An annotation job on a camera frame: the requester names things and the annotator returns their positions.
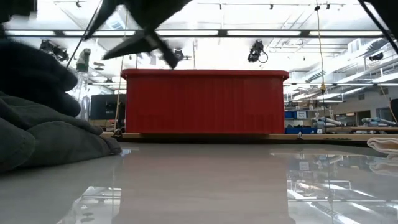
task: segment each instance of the yellow cable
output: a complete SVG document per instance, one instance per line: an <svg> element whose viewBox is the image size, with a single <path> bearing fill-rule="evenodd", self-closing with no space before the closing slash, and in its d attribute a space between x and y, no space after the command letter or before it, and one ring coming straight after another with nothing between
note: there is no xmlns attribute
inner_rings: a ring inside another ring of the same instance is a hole
<svg viewBox="0 0 398 224"><path fill-rule="evenodd" d="M318 22L319 52L321 54L321 73L322 73L321 91L325 91L326 90L326 86L325 86L325 77L323 76L323 55L322 55L322 41L321 41L321 28L320 28L319 10L317 10L317 22Z"/></svg>
<svg viewBox="0 0 398 224"><path fill-rule="evenodd" d="M127 13L126 13L126 18L124 20L124 38L126 38L126 32L127 32ZM120 73L119 73L119 88L118 88L118 102L116 103L116 114L114 118L114 125L113 125L113 130L116 131L116 124L117 120L119 118L119 99L120 99L120 86L122 82L122 71L123 71L123 62L124 62L124 56L122 56L122 62L120 64Z"/></svg>

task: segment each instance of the white cloth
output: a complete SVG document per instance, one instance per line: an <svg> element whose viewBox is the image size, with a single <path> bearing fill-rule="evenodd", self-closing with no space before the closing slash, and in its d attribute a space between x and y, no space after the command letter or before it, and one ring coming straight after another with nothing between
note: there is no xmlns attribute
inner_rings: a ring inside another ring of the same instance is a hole
<svg viewBox="0 0 398 224"><path fill-rule="evenodd" d="M370 138L368 146L374 150L388 154L387 158L370 164L369 168L375 174L398 177L398 139Z"/></svg>

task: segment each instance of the blue bin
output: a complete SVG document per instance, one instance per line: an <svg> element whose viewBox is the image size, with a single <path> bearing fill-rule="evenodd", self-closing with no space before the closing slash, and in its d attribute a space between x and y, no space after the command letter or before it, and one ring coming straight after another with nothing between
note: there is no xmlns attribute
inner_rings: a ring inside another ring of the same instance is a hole
<svg viewBox="0 0 398 224"><path fill-rule="evenodd" d="M285 128L285 134L299 134L302 128Z"/></svg>
<svg viewBox="0 0 398 224"><path fill-rule="evenodd" d="M293 111L285 111L285 119L293 119Z"/></svg>
<svg viewBox="0 0 398 224"><path fill-rule="evenodd" d="M317 128L302 128L302 134L312 134L312 132L317 133Z"/></svg>

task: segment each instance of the fluorescent light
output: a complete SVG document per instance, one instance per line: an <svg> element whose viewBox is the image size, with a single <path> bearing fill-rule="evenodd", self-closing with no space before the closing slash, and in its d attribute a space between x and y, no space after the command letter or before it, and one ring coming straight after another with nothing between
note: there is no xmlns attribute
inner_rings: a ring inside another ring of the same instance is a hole
<svg viewBox="0 0 398 224"><path fill-rule="evenodd" d="M342 103L344 102L343 100L325 100L325 103Z"/></svg>
<svg viewBox="0 0 398 224"><path fill-rule="evenodd" d="M297 85L300 86L320 86L321 83L284 83L284 85ZM325 83L325 86L331 86L333 83Z"/></svg>
<svg viewBox="0 0 398 224"><path fill-rule="evenodd" d="M7 30L7 35L34 35L34 36L49 36L55 35L54 31L44 31L44 30Z"/></svg>
<svg viewBox="0 0 398 224"><path fill-rule="evenodd" d="M377 79L374 79L372 82L373 83L380 83L380 82L386 82L386 81L390 81L390 80L394 80L398 78L398 73L393 73L390 75L383 75Z"/></svg>
<svg viewBox="0 0 398 224"><path fill-rule="evenodd" d="M85 34L84 31L65 31L63 32L65 35L72 35L72 36L83 36ZM96 36L124 36L124 35L134 35L136 31L126 31L126 34L124 33L124 30L99 30L96 31L93 34L93 37Z"/></svg>
<svg viewBox="0 0 398 224"><path fill-rule="evenodd" d="M377 36L382 35L381 31L311 31L310 36Z"/></svg>
<svg viewBox="0 0 398 224"><path fill-rule="evenodd" d="M343 78L341 80L338 80L337 83L350 82L350 81L353 81L354 79L359 78L361 76L363 76L363 74L360 74L360 73L359 74L355 74L355 75L350 75L349 77L346 77L346 78Z"/></svg>
<svg viewBox="0 0 398 224"><path fill-rule="evenodd" d="M134 35L136 31L124 31L124 30L114 30L114 31L108 31L108 30L99 30L96 31L93 36L102 36L102 35L107 35L107 36L123 36L123 35Z"/></svg>
<svg viewBox="0 0 398 224"><path fill-rule="evenodd" d="M304 98L308 98L308 97L311 97L311 96L313 96L313 95L316 95L317 93L311 93L311 94L300 94L300 95L298 95L298 96L295 96L294 98L293 98L293 100L301 100L301 99L304 99Z"/></svg>
<svg viewBox="0 0 398 224"><path fill-rule="evenodd" d="M373 86L372 83L337 83L338 86Z"/></svg>
<svg viewBox="0 0 398 224"><path fill-rule="evenodd" d="M259 35L259 36L299 36L301 31L277 30L277 31L256 31L256 30L230 30L228 35Z"/></svg>
<svg viewBox="0 0 398 224"><path fill-rule="evenodd" d="M127 85L127 83L92 83L91 85L107 85L107 86L121 85L121 86L125 86L125 85Z"/></svg>
<svg viewBox="0 0 398 224"><path fill-rule="evenodd" d="M379 83L378 86L398 86L398 83Z"/></svg>
<svg viewBox="0 0 398 224"><path fill-rule="evenodd" d="M84 31L64 31L63 33L65 35L78 35L78 36L83 36L85 34Z"/></svg>
<svg viewBox="0 0 398 224"><path fill-rule="evenodd" d="M330 98L336 97L338 95L340 95L340 93L329 93L329 94L325 94L323 96L318 96L318 97L316 97L316 99L317 100L330 99Z"/></svg>
<svg viewBox="0 0 398 224"><path fill-rule="evenodd" d="M323 184L323 186L330 187L331 189L335 189L335 190L346 190L344 187L340 187L339 185L335 185L335 184Z"/></svg>
<svg viewBox="0 0 398 224"><path fill-rule="evenodd" d="M362 192L362 191L360 191L360 190L352 190L352 191L354 191L354 192L356 192L356 193L358 193L358 194L361 194L361 195L365 195L365 196L368 196L368 197L374 197L374 198L376 198L375 196L369 195L368 193Z"/></svg>
<svg viewBox="0 0 398 224"><path fill-rule="evenodd" d="M168 35L218 35L217 30L158 30L157 34Z"/></svg>
<svg viewBox="0 0 398 224"><path fill-rule="evenodd" d="M372 212L372 210L370 210L370 209L366 208L366 207L365 207L365 206L363 206L363 205L359 205L359 204L357 204L357 203L353 203L353 202L350 202L350 204L351 204L352 206L354 206L354 207L356 207L356 208L360 209L360 210L363 210L363 211L365 211L365 212Z"/></svg>
<svg viewBox="0 0 398 224"><path fill-rule="evenodd" d="M363 90L363 89L365 89L365 87L356 88L356 89L353 89L353 90L347 91L347 92L345 92L345 93L343 93L343 94L344 94L344 95L349 95L349 94L356 93L357 91L361 91L361 90Z"/></svg>

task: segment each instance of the window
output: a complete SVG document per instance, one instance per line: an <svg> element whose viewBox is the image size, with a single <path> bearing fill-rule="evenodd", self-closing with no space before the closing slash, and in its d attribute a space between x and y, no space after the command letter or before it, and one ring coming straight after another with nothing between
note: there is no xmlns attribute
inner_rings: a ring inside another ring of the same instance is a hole
<svg viewBox="0 0 398 224"><path fill-rule="evenodd" d="M382 95L388 95L388 88L383 88L382 90L379 89L379 93L380 93L381 96L382 96Z"/></svg>
<svg viewBox="0 0 398 224"><path fill-rule="evenodd" d="M358 95L358 100L365 100L365 94L359 94Z"/></svg>
<svg viewBox="0 0 398 224"><path fill-rule="evenodd" d="M378 118L386 119L388 121L393 121L394 118L391 115L390 108L379 108L376 110L376 115Z"/></svg>

